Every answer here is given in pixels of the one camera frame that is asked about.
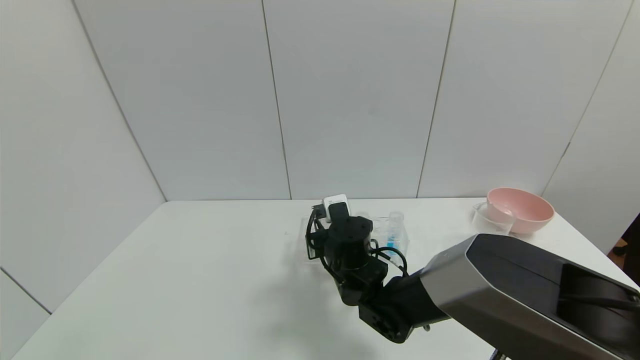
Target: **pink bowl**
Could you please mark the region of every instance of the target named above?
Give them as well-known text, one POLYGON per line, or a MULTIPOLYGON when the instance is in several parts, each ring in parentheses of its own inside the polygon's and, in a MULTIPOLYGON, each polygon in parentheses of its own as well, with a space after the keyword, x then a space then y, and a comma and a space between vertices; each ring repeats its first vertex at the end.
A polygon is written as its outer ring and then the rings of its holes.
POLYGON ((554 207, 545 199, 514 188, 496 188, 487 196, 487 210, 489 217, 496 222, 505 222, 509 212, 516 221, 511 232, 516 234, 531 234, 542 229, 556 213, 554 207))

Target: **wall seam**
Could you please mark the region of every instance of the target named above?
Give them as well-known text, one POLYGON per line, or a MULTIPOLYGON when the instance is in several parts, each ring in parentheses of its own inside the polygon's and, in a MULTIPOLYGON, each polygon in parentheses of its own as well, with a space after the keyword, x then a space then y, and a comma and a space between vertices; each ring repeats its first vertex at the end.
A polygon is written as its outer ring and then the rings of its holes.
POLYGON ((38 299, 36 299, 29 291, 27 291, 27 289, 25 289, 24 286, 21 285, 21 283, 19 283, 13 276, 11 276, 11 274, 9 274, 5 268, 0 266, 0 271, 2 271, 2 273, 4 273, 9 280, 13 281, 14 284, 16 284, 20 290, 24 291, 25 294, 27 294, 28 297, 31 298, 31 300, 33 300, 36 304, 38 304, 44 311, 47 312, 47 314, 51 315, 51 311, 49 311, 49 309, 47 309, 46 306, 44 306, 43 303, 41 303, 40 301, 38 301, 38 299))
POLYGON ((569 146, 571 146, 571 142, 573 141, 573 137, 575 136, 576 132, 578 131, 578 128, 580 127, 580 124, 582 123, 582 119, 584 119, 585 114, 587 113, 587 110, 589 109, 589 105, 591 104, 591 100, 593 100, 593 96, 596 94, 596 91, 598 90, 598 86, 600 85, 600 81, 602 80, 602 76, 604 76, 604 72, 607 70, 607 66, 609 66, 609 61, 611 60, 611 56, 613 56, 613 52, 616 50, 616 46, 618 45, 618 40, 620 39, 620 35, 622 34, 623 29, 625 28, 625 25, 627 24, 627 19, 629 18, 629 14, 631 13, 631 8, 633 8, 634 6, 634 1, 635 0, 631 0, 631 3, 629 4, 629 9, 627 10, 627 15, 625 16, 625 20, 622 22, 622 26, 620 27, 620 31, 618 32, 618 36, 616 37, 616 41, 613 43, 613 47, 611 48, 611 52, 609 53, 609 57, 607 58, 607 62, 605 62, 604 67, 602 68, 602 72, 600 73, 600 77, 598 78, 598 81, 596 82, 596 86, 593 88, 593 92, 591 93, 591 97, 589 97, 589 101, 587 102, 587 106, 584 107, 584 111, 582 112, 582 115, 580 116, 580 120, 578 120, 578 124, 575 126, 575 129, 573 130, 573 133, 571 134, 571 138, 569 138, 569 142, 566 144, 566 147, 564 148, 564 152, 562 154, 562 156, 560 157, 560 160, 558 160, 556 167, 554 168, 554 171, 551 173, 551 176, 549 177, 549 180, 547 181, 547 184, 545 185, 545 188, 542 190, 542 193, 540 194, 541 196, 545 196, 545 192, 547 190, 547 188, 549 187, 549 184, 551 183, 551 180, 553 180, 554 175, 556 174, 558 168, 560 167, 560 163, 562 162, 562 159, 564 158, 564 155, 566 155, 567 151, 569 150, 569 146))
POLYGON ((115 101, 116 105, 118 106, 118 111, 120 111, 120 116, 122 116, 122 120, 124 121, 125 125, 127 126, 127 129, 129 130, 129 134, 131 134, 131 138, 133 139, 133 142, 136 144, 138 151, 140 151, 140 154, 142 155, 142 159, 145 161, 145 164, 147 165, 147 168, 149 169, 149 172, 151 173, 151 176, 154 178, 154 181, 156 182, 156 186, 158 187, 158 190, 160 190, 160 194, 162 195, 164 201, 167 201, 166 195, 164 194, 164 191, 162 190, 162 187, 160 186, 160 183, 158 182, 158 179, 156 177, 156 175, 154 174, 153 170, 151 169, 151 166, 149 165, 149 161, 147 160, 147 157, 145 156, 145 153, 142 151, 142 148, 140 147, 140 144, 138 143, 138 139, 136 138, 136 135, 134 135, 133 130, 131 130, 131 125, 129 125, 129 121, 127 120, 127 117, 124 115, 124 111, 122 111, 122 106, 120 105, 120 102, 118 101, 118 97, 116 96, 116 93, 113 91, 113 87, 111 86, 111 83, 109 82, 109 78, 107 78, 107 74, 106 72, 104 72, 104 68, 102 67, 102 63, 100 62, 100 58, 98 57, 98 53, 95 50, 95 47, 93 46, 93 42, 91 41, 91 37, 89 36, 89 32, 86 29, 86 26, 84 25, 84 20, 82 19, 82 16, 80 16, 80 10, 78 10, 77 4, 75 2, 75 0, 71 0, 71 3, 74 6, 74 10, 76 11, 76 16, 78 17, 78 20, 80 21, 80 25, 82 26, 82 29, 84 31, 84 35, 87 39, 87 41, 89 42, 89 46, 91 47, 91 51, 93 52, 93 58, 95 59, 95 62, 98 64, 98 68, 100 68, 100 72, 102 73, 102 77, 104 78, 104 81, 107 83, 107 87, 109 88, 109 91, 111 92, 111 96, 113 98, 113 100, 115 101))
POLYGON ((293 194, 291 193, 291 180, 289 179, 289 166, 287 164, 287 152, 284 146, 284 132, 282 131, 282 120, 280 119, 280 103, 278 102, 278 90, 276 89, 276 76, 273 72, 273 57, 271 56, 271 43, 269 43, 269 30, 267 29, 267 13, 264 9, 264 0, 261 0, 262 4, 262 18, 264 19, 264 34, 267 38, 267 49, 269 51, 269 65, 271 66, 271 80, 273 81, 273 94, 276 98, 276 111, 278 112, 278 124, 280 125, 280 139, 282 139, 282 156, 284 157, 284 170, 287 175, 287 186, 289 187, 289 200, 293 200, 293 194))
POLYGON ((415 192, 416 199, 420 194, 420 184, 422 182, 422 175, 424 174, 424 164, 427 162, 427 150, 429 150, 429 140, 431 139, 431 132, 433 130, 433 122, 436 115, 436 107, 438 106, 438 98, 440 97, 440 85, 442 84, 442 77, 444 75, 444 64, 447 61, 447 53, 449 51, 449 41, 451 40, 451 29, 453 29, 453 17, 456 13, 456 5, 458 1, 453 1, 453 9, 451 9, 451 21, 449 21, 449 33, 447 34, 447 44, 444 47, 444 55, 442 56, 442 67, 440 67, 440 79, 438 80, 438 88, 436 90, 436 99, 433 102, 433 111, 431 112, 431 124, 429 125, 429 134, 427 134, 427 145, 424 148, 424 157, 422 159, 422 168, 420 169, 420 177, 418 177, 418 190, 415 192))

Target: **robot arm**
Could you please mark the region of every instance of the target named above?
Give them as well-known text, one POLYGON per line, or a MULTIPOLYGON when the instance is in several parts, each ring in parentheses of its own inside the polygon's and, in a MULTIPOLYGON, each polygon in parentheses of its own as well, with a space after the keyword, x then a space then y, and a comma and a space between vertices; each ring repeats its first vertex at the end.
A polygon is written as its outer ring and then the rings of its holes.
POLYGON ((478 234, 422 270, 383 285, 388 264, 371 247, 372 222, 344 202, 309 219, 309 258, 319 258, 342 301, 382 336, 453 318, 514 360, 640 359, 640 293, 509 236, 478 234), (329 229, 320 218, 331 217, 329 229))

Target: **white wall panel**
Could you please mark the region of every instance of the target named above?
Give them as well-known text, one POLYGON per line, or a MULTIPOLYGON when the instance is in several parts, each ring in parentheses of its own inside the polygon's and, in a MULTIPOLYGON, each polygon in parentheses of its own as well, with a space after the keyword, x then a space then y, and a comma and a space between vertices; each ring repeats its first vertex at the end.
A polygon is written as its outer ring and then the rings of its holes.
POLYGON ((0 274, 0 360, 10 360, 48 317, 7 275, 0 274))
POLYGON ((640 213, 640 2, 544 196, 602 252, 640 213))
POLYGON ((169 200, 288 199, 260 0, 77 0, 169 200))
POLYGON ((541 193, 630 0, 458 0, 420 197, 541 193))
POLYGON ((292 197, 414 197, 453 0, 264 7, 292 197))
POLYGON ((54 310, 164 202, 69 0, 0 12, 2 265, 54 310))

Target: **transparent plastic container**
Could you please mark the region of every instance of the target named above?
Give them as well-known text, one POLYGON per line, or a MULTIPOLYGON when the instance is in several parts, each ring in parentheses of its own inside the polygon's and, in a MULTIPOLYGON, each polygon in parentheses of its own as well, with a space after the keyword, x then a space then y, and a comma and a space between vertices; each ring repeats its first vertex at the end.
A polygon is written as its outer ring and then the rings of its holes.
POLYGON ((508 235, 516 218, 510 211, 505 211, 507 212, 504 213, 504 216, 501 216, 500 221, 492 220, 489 216, 487 203, 481 202, 474 205, 474 217, 471 224, 479 233, 508 235))
MULTIPOLYGON (((406 257, 406 250, 409 247, 409 237, 406 234, 404 228, 404 214, 399 211, 393 211, 387 218, 387 233, 386 236, 378 238, 378 242, 381 247, 392 247, 400 250, 406 257)), ((387 255, 391 257, 391 260, 397 264, 402 265, 400 256, 393 251, 385 251, 387 255)))

